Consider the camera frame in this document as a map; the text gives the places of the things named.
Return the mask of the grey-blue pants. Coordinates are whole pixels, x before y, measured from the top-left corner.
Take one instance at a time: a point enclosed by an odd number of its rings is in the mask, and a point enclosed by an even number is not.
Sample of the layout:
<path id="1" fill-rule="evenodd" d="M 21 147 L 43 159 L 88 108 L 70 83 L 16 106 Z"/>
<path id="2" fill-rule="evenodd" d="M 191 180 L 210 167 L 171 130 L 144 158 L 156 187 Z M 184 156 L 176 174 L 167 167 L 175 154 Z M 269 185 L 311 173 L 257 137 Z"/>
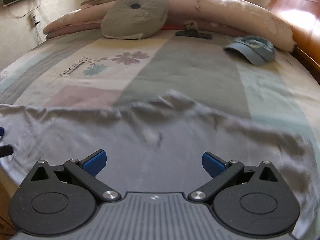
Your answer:
<path id="1" fill-rule="evenodd" d="M 3 144 L 14 148 L 1 168 L 19 185 L 39 160 L 61 165 L 107 153 L 98 178 L 118 190 L 182 191 L 209 180 L 202 154 L 255 166 L 271 161 L 300 204 L 293 234 L 302 238 L 319 210 L 316 143 L 309 135 L 230 115 L 174 90 L 107 109 L 1 105 Z"/>

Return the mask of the patchwork bed sheet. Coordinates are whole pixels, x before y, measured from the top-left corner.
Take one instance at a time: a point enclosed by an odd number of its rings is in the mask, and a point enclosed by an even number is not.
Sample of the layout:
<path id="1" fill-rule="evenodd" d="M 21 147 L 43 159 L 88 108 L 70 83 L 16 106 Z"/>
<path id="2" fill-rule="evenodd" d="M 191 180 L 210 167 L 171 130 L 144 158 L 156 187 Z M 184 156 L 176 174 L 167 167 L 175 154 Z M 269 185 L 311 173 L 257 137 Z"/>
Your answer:
<path id="1" fill-rule="evenodd" d="M 1 105 L 107 109 L 174 90 L 210 108 L 309 135 L 319 169 L 319 84 L 289 53 L 256 67 L 211 40 L 161 31 L 111 40 L 99 30 L 48 40 L 1 71 Z M 10 194 L 16 185 L 1 168 Z"/>

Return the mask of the blue baseball cap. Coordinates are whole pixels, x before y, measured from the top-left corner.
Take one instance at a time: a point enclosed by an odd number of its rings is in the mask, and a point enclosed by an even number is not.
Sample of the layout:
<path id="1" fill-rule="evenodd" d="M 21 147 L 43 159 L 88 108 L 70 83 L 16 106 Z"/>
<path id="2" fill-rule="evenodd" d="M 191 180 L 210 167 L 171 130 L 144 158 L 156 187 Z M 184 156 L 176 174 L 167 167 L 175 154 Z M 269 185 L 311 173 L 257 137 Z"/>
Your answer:
<path id="1" fill-rule="evenodd" d="M 273 44 L 260 36 L 236 37 L 232 43 L 224 46 L 223 49 L 238 51 L 254 66 L 262 66 L 276 58 L 276 49 Z"/>

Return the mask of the black phone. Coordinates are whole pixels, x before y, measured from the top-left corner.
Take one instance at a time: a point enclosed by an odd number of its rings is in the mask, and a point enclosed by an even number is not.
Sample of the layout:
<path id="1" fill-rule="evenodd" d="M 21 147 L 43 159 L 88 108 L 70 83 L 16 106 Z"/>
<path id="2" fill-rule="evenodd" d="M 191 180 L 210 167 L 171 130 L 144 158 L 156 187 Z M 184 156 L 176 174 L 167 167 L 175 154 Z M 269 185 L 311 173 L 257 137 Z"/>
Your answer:
<path id="1" fill-rule="evenodd" d="M 205 40 L 212 39 L 212 34 L 201 33 L 201 32 L 194 31 L 194 30 L 180 30 L 180 31 L 177 31 L 175 35 L 182 36 L 182 37 L 201 38 L 201 39 L 205 39 Z"/>

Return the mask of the grey cat face cushion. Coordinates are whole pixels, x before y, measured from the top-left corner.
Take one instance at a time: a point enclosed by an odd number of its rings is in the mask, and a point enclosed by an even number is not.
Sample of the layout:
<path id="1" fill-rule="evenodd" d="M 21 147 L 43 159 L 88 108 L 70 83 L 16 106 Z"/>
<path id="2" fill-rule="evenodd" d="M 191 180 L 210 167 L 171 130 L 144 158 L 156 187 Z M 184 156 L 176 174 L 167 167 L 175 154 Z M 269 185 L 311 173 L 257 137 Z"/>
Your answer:
<path id="1" fill-rule="evenodd" d="M 167 0 L 116 0 L 102 20 L 106 38 L 140 40 L 155 35 L 168 16 Z"/>

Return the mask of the pink folded quilt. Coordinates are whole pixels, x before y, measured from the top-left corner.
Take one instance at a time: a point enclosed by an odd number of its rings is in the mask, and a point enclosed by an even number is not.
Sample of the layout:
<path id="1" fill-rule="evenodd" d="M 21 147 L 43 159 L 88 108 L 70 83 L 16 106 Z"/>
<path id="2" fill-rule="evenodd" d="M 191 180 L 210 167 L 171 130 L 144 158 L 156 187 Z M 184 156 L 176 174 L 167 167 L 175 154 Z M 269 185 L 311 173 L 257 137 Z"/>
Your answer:
<path id="1" fill-rule="evenodd" d="M 276 48 L 292 52 L 295 47 L 290 26 L 270 11 L 243 0 L 167 0 L 165 24 L 182 25 L 194 21 L 200 30 L 229 36 L 255 35 Z M 69 12 L 48 24 L 43 32 L 49 38 L 96 29 L 114 2 Z"/>

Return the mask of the orange red object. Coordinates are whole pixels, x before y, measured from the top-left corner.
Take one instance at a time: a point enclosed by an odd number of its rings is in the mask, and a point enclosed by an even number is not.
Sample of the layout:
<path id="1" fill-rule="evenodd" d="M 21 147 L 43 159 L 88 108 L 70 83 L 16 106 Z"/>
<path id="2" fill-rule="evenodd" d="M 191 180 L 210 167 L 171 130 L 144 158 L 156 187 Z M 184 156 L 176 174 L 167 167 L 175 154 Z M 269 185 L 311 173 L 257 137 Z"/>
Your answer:
<path id="1" fill-rule="evenodd" d="M 184 30 L 184 26 L 182 25 L 172 25 L 172 24 L 165 24 L 161 30 Z"/>

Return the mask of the wooden headboard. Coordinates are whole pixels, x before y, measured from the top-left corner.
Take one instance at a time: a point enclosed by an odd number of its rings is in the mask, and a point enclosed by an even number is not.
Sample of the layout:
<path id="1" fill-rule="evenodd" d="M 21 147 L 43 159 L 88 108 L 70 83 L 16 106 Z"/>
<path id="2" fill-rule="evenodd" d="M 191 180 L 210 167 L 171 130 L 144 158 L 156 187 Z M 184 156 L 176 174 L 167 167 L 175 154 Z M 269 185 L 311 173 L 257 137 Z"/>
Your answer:
<path id="1" fill-rule="evenodd" d="M 266 9 L 290 25 L 292 55 L 319 82 L 319 0 L 270 0 Z"/>

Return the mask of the wall power strip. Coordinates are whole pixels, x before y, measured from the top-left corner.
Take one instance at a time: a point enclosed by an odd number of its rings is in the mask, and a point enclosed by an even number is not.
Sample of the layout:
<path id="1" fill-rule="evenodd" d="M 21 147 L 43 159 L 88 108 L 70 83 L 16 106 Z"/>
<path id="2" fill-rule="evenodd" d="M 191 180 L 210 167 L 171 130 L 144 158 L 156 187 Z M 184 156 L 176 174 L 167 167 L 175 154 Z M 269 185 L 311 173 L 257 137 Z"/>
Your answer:
<path id="1" fill-rule="evenodd" d="M 37 25 L 40 23 L 40 21 L 37 20 L 36 15 L 34 14 L 30 15 L 30 19 L 34 28 L 37 27 Z"/>

